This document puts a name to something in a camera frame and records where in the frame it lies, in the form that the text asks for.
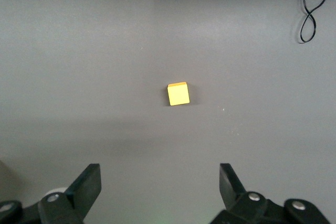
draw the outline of screw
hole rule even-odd
[[[14,206],[14,203],[9,203],[9,204],[5,204],[2,207],[0,207],[0,212],[5,212],[10,210],[12,207]]]
[[[253,201],[260,201],[260,196],[257,195],[256,193],[250,193],[248,195],[248,197],[250,198],[250,200],[253,200]]]
[[[53,195],[51,195],[51,196],[49,196],[49,197],[47,198],[47,201],[48,201],[48,202],[53,202],[53,201],[57,200],[58,197],[59,197],[58,194],[53,194]]]
[[[292,202],[292,206],[298,210],[305,210],[306,207],[303,203],[299,202],[299,201],[293,201]]]

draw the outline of black cable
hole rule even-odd
[[[313,17],[313,15],[312,15],[312,12],[314,12],[316,9],[320,8],[325,1],[326,0],[322,0],[322,2],[318,6],[316,6],[312,10],[308,10],[307,5],[306,5],[306,0],[302,0],[304,9],[307,12],[306,13],[306,18],[305,18],[305,20],[304,20],[304,22],[302,24],[301,31],[300,31],[300,38],[301,38],[303,44],[311,41],[314,38],[315,33],[316,33],[316,21],[315,21],[315,18]],[[308,18],[313,22],[314,31],[313,31],[313,34],[311,35],[311,37],[308,40],[305,40],[303,38],[303,36],[302,36],[302,30],[303,30],[303,28],[304,28],[304,26],[305,26],[306,21],[307,21]]]

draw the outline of yellow block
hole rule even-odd
[[[171,106],[190,103],[188,86],[186,82],[169,84],[168,96]]]

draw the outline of cube's top face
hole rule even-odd
[[[190,103],[188,86],[186,82],[169,84],[168,96],[171,106]]]

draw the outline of gray table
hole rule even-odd
[[[336,222],[335,6],[300,45],[300,0],[0,0],[0,199],[100,163],[86,223],[209,223],[228,162]]]

